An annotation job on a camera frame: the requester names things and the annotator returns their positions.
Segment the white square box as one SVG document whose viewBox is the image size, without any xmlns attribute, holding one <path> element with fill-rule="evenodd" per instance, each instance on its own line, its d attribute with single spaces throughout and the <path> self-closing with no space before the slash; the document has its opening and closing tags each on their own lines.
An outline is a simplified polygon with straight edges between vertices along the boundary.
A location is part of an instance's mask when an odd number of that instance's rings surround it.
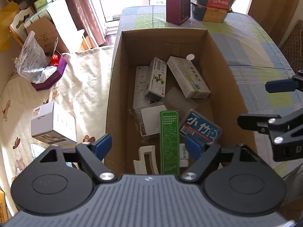
<svg viewBox="0 0 303 227">
<path fill-rule="evenodd" d="M 160 112 L 166 111 L 164 104 L 145 107 L 140 110 L 142 121 L 140 122 L 140 133 L 143 137 L 153 136 L 159 133 Z"/>
</svg>

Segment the white remote control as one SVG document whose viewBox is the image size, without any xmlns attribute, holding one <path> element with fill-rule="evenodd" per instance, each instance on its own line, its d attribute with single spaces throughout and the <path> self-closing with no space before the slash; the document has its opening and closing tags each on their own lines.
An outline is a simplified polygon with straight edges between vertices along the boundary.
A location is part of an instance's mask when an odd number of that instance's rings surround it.
<svg viewBox="0 0 303 227">
<path fill-rule="evenodd" d="M 147 75 L 149 66 L 140 66 L 136 68 L 135 89 L 133 99 L 133 109 L 140 109 L 150 105 L 152 102 L 144 95 L 147 85 Z"/>
</svg>

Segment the small white bottle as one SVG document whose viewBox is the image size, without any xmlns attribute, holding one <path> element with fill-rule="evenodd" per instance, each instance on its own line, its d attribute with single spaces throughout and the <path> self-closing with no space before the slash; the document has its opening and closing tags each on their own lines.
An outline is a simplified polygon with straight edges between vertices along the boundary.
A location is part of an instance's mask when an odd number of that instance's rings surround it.
<svg viewBox="0 0 303 227">
<path fill-rule="evenodd" d="M 179 144 L 179 166 L 181 168 L 188 167 L 189 154 L 185 148 L 185 144 Z"/>
</svg>

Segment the white cardboard box on bed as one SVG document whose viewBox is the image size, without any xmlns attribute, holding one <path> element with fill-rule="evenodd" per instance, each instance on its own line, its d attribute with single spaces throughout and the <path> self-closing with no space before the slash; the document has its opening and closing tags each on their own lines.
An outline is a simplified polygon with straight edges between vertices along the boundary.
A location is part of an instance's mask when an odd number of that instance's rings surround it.
<svg viewBox="0 0 303 227">
<path fill-rule="evenodd" d="M 31 136 L 48 145 L 75 145 L 76 120 L 56 101 L 33 109 Z"/>
</svg>

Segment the white box with green figure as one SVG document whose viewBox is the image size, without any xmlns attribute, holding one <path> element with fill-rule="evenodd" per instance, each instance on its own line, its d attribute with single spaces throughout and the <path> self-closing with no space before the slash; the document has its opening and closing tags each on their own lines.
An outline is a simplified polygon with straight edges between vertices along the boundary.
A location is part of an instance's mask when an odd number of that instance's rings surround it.
<svg viewBox="0 0 303 227">
<path fill-rule="evenodd" d="M 165 97 L 167 63 L 157 57 L 151 61 L 144 92 L 146 98 L 161 101 Z"/>
</svg>

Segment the white hair claw clip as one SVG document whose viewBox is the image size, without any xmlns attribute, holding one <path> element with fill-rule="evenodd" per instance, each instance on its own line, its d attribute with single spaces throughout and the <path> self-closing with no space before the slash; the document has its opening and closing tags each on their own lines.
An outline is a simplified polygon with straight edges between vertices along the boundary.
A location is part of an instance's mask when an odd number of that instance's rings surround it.
<svg viewBox="0 0 303 227">
<path fill-rule="evenodd" d="M 151 173 L 153 175 L 159 175 L 157 161 L 156 161 L 156 146 L 146 145 L 138 149 L 139 160 L 133 161 L 134 172 L 138 175 L 147 175 L 147 163 L 145 157 L 148 157 L 149 165 L 151 167 Z"/>
</svg>

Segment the cream bed blanket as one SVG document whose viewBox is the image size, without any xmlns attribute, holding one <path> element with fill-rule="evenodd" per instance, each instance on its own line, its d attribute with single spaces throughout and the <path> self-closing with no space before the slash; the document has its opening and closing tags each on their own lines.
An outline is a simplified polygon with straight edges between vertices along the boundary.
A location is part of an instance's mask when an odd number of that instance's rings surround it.
<svg viewBox="0 0 303 227">
<path fill-rule="evenodd" d="M 15 74 L 1 95 L 1 190 L 11 215 L 17 213 L 10 194 L 14 179 L 47 145 L 32 138 L 34 108 L 56 101 L 76 119 L 77 141 L 105 134 L 113 46 L 65 54 L 63 76 L 49 89 L 36 91 Z"/>
</svg>

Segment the checkered tablecloth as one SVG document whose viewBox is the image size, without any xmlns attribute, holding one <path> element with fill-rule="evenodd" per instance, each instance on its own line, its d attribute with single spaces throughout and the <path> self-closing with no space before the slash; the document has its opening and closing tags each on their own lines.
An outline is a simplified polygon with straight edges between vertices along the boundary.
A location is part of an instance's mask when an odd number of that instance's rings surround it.
<svg viewBox="0 0 303 227">
<path fill-rule="evenodd" d="M 201 22 L 190 18 L 181 27 L 166 22 L 165 5 L 149 5 L 123 9 L 114 47 L 112 69 L 121 33 L 126 30 L 151 28 L 207 29 L 221 51 L 239 86 L 249 113 L 287 115 L 302 108 L 299 91 L 270 94 L 265 83 L 294 74 L 291 66 L 263 28 L 249 15 L 229 13 L 222 23 Z M 281 176 L 300 169 L 302 159 L 274 162 L 270 143 L 256 134 L 257 152 Z"/>
</svg>

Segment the green white medicine box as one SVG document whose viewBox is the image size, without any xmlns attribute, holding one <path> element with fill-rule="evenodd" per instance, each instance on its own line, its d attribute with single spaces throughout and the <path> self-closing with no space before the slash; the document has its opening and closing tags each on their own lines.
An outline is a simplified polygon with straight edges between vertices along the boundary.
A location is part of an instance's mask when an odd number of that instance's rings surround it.
<svg viewBox="0 0 303 227">
<path fill-rule="evenodd" d="M 180 173 L 179 166 L 179 111 L 164 110 L 160 112 L 160 155 L 161 174 Z"/>
</svg>

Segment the brown curtain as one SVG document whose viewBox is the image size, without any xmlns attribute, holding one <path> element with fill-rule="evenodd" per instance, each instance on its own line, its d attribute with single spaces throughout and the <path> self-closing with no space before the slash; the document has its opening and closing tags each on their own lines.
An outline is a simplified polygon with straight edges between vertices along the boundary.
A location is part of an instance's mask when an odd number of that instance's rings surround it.
<svg viewBox="0 0 303 227">
<path fill-rule="evenodd" d="M 97 8 L 93 0 L 66 0 L 72 18 L 81 25 L 90 37 L 92 46 L 98 47 L 105 43 L 106 30 L 99 20 Z"/>
</svg>

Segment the maroon paper bag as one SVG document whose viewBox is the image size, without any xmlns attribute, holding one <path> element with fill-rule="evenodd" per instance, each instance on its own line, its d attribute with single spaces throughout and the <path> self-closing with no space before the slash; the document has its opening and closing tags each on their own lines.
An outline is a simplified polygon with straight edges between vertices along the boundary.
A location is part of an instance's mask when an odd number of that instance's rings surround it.
<svg viewBox="0 0 303 227">
<path fill-rule="evenodd" d="M 166 0 L 166 21 L 180 26 L 191 17 L 191 0 Z"/>
</svg>

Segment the white board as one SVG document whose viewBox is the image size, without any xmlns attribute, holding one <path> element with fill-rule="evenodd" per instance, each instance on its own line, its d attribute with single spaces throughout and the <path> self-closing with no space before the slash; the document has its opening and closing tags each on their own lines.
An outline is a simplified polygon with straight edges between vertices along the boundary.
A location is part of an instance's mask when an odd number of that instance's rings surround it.
<svg viewBox="0 0 303 227">
<path fill-rule="evenodd" d="M 62 42 L 70 53 L 78 52 L 83 42 L 85 30 L 78 30 L 69 12 L 65 0 L 56 0 L 51 3 L 47 12 L 49 13 Z"/>
</svg>

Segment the lower yellow noodle bowl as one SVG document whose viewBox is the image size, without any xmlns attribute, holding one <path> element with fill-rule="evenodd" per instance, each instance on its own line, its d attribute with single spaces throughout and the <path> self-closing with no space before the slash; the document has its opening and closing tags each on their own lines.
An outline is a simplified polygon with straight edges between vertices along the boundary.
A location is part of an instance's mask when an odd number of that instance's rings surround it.
<svg viewBox="0 0 303 227">
<path fill-rule="evenodd" d="M 193 18 L 202 22 L 222 23 L 228 13 L 232 13 L 232 9 L 219 9 L 206 7 L 197 3 L 191 2 L 191 10 Z"/>
</svg>

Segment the long white medicine box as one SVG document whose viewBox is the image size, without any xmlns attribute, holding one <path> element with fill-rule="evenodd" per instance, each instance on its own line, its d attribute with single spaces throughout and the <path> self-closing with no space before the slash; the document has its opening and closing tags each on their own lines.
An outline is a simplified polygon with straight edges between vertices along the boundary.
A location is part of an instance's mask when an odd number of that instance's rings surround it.
<svg viewBox="0 0 303 227">
<path fill-rule="evenodd" d="M 170 56 L 167 65 L 185 98 L 207 98 L 210 95 L 207 84 L 191 61 Z"/>
</svg>

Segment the brown shipping carton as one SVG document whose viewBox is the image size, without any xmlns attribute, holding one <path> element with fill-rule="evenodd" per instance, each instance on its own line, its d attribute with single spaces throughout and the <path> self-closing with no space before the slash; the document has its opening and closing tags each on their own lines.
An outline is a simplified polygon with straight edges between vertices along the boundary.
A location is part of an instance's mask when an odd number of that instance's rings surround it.
<svg viewBox="0 0 303 227">
<path fill-rule="evenodd" d="M 66 45 L 62 41 L 56 27 L 46 17 L 42 17 L 41 19 L 38 19 L 37 21 L 26 27 L 26 31 L 28 33 L 30 31 L 33 31 L 35 33 L 34 38 L 46 54 L 50 54 L 53 51 L 54 44 L 57 38 L 58 44 L 56 50 L 60 53 L 69 52 Z"/>
</svg>

